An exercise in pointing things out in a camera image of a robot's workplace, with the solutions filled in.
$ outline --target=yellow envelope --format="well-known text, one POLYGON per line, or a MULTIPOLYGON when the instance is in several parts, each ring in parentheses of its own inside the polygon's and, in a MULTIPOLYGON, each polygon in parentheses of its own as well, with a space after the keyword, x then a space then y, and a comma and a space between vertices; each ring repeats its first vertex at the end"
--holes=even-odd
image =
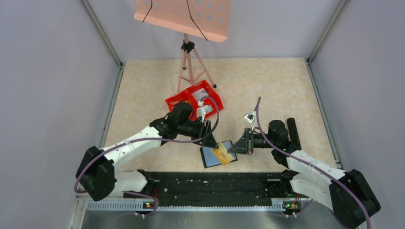
POLYGON ((223 166, 226 166, 229 162, 231 162, 234 157, 228 153, 228 150, 225 146, 221 143, 218 145, 218 149, 211 149, 214 155, 218 158, 223 166))

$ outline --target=wooden table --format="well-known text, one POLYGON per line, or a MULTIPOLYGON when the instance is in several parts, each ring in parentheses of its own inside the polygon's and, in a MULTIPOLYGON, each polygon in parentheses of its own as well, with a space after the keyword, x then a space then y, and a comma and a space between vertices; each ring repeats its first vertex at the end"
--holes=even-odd
MULTIPOLYGON (((201 67, 194 61, 194 72, 201 67)), ((218 87, 224 109, 214 131, 217 142, 236 142, 249 123, 243 116, 252 112, 259 96, 261 125, 267 131, 274 119, 296 119, 303 150, 336 167, 311 79, 303 58, 204 59, 218 87)), ((169 111, 165 99, 174 95, 180 60, 129 60, 117 96, 106 146, 130 137, 169 111)), ((181 90, 190 84, 182 81, 181 90)), ((209 118, 215 121, 215 115, 209 118)), ((179 136, 177 139, 189 140, 179 136)), ((271 149, 255 149, 250 156, 226 166, 204 168, 200 146, 167 143, 143 153, 123 170, 134 171, 226 171, 281 172, 285 168, 271 156, 271 149)))

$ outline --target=white wall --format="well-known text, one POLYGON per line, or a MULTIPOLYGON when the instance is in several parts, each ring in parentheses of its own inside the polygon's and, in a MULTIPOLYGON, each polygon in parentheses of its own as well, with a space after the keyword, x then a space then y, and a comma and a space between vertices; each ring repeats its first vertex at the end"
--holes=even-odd
POLYGON ((405 1, 353 0, 314 62, 347 169, 381 203, 378 228, 404 228, 405 1))
MULTIPOLYGON (((132 0, 89 2, 120 59, 181 57, 182 34, 136 21, 132 0)), ((228 40, 191 41, 203 57, 309 57, 339 2, 232 0, 228 40)))
POLYGON ((3 0, 0 18, 0 228, 66 228, 117 67, 78 0, 3 0))

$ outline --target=red box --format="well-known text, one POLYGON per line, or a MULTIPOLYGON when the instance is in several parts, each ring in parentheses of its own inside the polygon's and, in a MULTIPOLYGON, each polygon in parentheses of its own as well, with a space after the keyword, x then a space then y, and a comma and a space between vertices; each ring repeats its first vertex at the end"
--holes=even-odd
MULTIPOLYGON (((165 101, 167 103, 167 106, 169 107, 169 110, 172 111, 173 107, 178 102, 181 101, 188 102, 193 107, 194 111, 194 116, 191 118, 191 120, 195 120, 197 118, 198 101, 194 98, 192 94, 200 89, 204 89, 208 93, 208 95, 214 99, 214 101, 218 105, 219 110, 222 110, 224 108, 224 105, 222 105, 222 101, 219 95, 214 91, 214 89, 208 84, 206 80, 203 80, 192 85, 186 90, 181 91, 178 94, 166 99, 165 101)), ((204 99, 204 105, 211 105, 211 107, 213 108, 213 111, 205 115, 206 118, 216 113, 215 105, 210 99, 204 99)))

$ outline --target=tripod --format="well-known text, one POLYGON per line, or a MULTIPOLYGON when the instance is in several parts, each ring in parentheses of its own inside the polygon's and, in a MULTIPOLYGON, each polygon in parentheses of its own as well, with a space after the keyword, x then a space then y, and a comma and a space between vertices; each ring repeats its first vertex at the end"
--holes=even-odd
POLYGON ((177 80, 177 93, 180 92, 180 82, 181 80, 185 80, 190 82, 191 84, 194 84, 200 76, 202 76, 204 73, 207 74, 208 78, 211 81, 211 84, 213 85, 214 88, 216 88, 216 84, 214 83, 213 78, 211 77, 210 73, 208 72, 207 67, 205 66, 203 60, 201 59, 201 56, 198 54, 197 50, 195 49, 195 44, 189 40, 189 35, 184 33, 184 40, 183 40, 183 45, 181 46, 182 50, 182 56, 181 56, 181 62, 180 62, 180 72, 179 72, 179 78, 177 80), (198 61, 201 64, 201 67, 203 71, 197 76, 197 78, 194 79, 193 73, 192 73, 192 64, 191 64, 191 54, 190 52, 194 51, 195 56, 197 57, 198 61), (187 66, 189 68, 189 79, 184 78, 182 76, 183 70, 186 69, 186 58, 187 58, 187 66))

